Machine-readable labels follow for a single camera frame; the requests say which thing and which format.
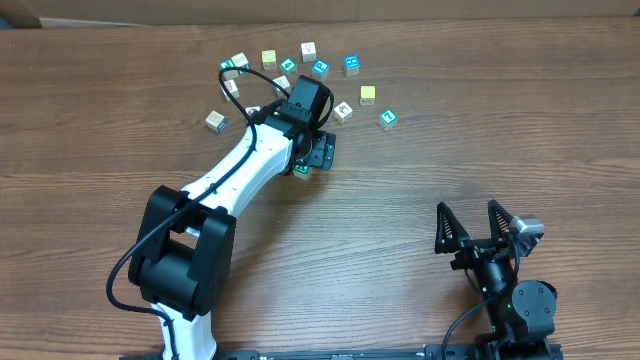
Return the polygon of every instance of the blue cube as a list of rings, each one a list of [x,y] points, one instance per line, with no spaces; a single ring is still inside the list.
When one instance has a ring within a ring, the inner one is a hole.
[[[358,55],[349,55],[344,58],[344,73],[347,76],[360,73],[360,60]]]
[[[313,67],[311,68],[311,76],[314,79],[318,81],[324,81],[324,79],[326,79],[328,75],[329,63],[318,60],[315,64],[313,64]]]

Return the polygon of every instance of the yellow cube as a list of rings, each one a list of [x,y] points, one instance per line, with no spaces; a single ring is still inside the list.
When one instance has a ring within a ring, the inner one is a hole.
[[[275,50],[265,50],[262,52],[262,67],[264,67],[265,70],[275,70],[278,68]]]
[[[360,105],[373,105],[376,100],[375,86],[362,86],[360,88]]]

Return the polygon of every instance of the cube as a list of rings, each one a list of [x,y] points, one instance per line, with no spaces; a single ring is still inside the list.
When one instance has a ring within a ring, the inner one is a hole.
[[[353,109],[344,101],[333,109],[333,117],[338,120],[340,124],[344,124],[347,120],[351,119],[352,116]]]
[[[262,52],[262,67],[265,70],[276,70],[278,68],[275,50],[265,50]]]
[[[304,165],[293,165],[293,176],[299,177],[303,180],[309,180],[311,178],[311,167]]]
[[[243,67],[247,69],[251,69],[251,65],[249,65],[249,60],[244,56],[244,53],[240,53],[231,57],[231,61],[236,65],[236,67]],[[244,74],[244,71],[238,71],[239,75]]]
[[[284,75],[292,75],[298,72],[298,64],[292,58],[286,58],[280,64],[280,72]]]
[[[375,101],[376,101],[375,86],[360,87],[360,105],[373,105]]]
[[[250,107],[244,108],[244,111],[247,112],[247,115],[251,116],[254,112],[260,111],[260,106],[250,106]]]
[[[218,134],[220,134],[228,124],[227,118],[215,111],[212,111],[211,114],[207,116],[206,122],[207,126]]]
[[[318,60],[316,61],[315,64],[313,64],[313,67],[311,68],[311,77],[313,77],[318,81],[324,81],[324,79],[326,79],[328,75],[329,75],[328,63],[322,60]]]
[[[224,86],[227,87],[227,90],[229,90],[229,92],[231,93],[231,96],[233,96],[236,99],[240,97],[240,91],[238,91],[238,87],[236,86],[236,82],[235,81],[227,80],[227,81],[224,82]],[[227,96],[227,93],[224,92],[224,89],[222,88],[222,85],[220,85],[220,89],[222,89],[222,94],[224,95],[224,98],[227,99],[227,101],[231,100]]]
[[[282,75],[279,78],[273,79],[273,81],[275,81],[276,84],[282,86],[285,90],[287,90],[287,92],[291,91],[291,84],[289,84],[289,80],[286,76]],[[274,86],[273,89],[276,91],[276,95],[284,96],[284,93],[277,87]]]
[[[350,55],[344,58],[344,73],[347,76],[360,73],[360,60],[358,60],[358,55]]]
[[[300,44],[302,48],[302,62],[310,62],[316,60],[316,43],[302,43]]]
[[[225,61],[220,62],[220,69],[235,67],[236,65],[231,61],[231,59],[227,59]],[[229,70],[225,71],[222,76],[224,76],[225,80],[231,80],[238,77],[238,70]]]
[[[393,110],[387,109],[382,114],[380,114],[379,122],[383,130],[389,130],[398,122],[398,115],[396,115]]]

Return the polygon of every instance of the wood grain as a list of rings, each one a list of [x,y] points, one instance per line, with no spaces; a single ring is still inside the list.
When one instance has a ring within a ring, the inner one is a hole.
[[[316,42],[354,118],[334,168],[269,182],[238,222],[214,309],[223,348],[436,343],[478,302],[433,254],[435,206],[472,236],[486,202],[547,234],[522,279],[560,292],[567,359],[640,353],[640,22],[556,19],[0,32],[0,359],[114,359],[162,347],[157,319],[111,307],[104,282],[160,184],[180,188],[244,132],[217,85],[243,51]],[[341,73],[358,53],[358,76]],[[302,64],[308,73],[310,64]],[[273,91],[238,80],[245,106]],[[376,85],[376,105],[358,104]],[[400,116],[382,131],[387,107]],[[205,127],[215,109],[222,135]],[[144,304],[122,276],[116,296]],[[484,315],[453,342],[486,331]]]

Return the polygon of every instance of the table surface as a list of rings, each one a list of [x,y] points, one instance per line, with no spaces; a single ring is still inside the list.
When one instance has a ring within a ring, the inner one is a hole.
[[[309,40],[355,115],[326,125],[331,171],[273,179],[239,218],[213,310],[223,348],[441,342],[479,297],[433,253],[436,204],[481,237],[495,198],[546,225],[520,278],[559,290],[551,341],[567,359],[637,359],[637,18],[0,32],[0,358],[162,348],[155,317],[109,304],[107,275],[151,192],[194,181],[244,133],[218,62],[244,52],[258,68],[265,49],[300,60]],[[347,78],[351,53],[362,68]],[[257,78],[237,83],[245,106],[275,99]],[[377,87],[374,106],[358,104],[361,85]],[[385,132],[388,107],[400,120]],[[222,135],[205,127],[214,109],[230,119]],[[116,296],[145,304],[124,274]],[[452,342],[488,329],[478,314]]]

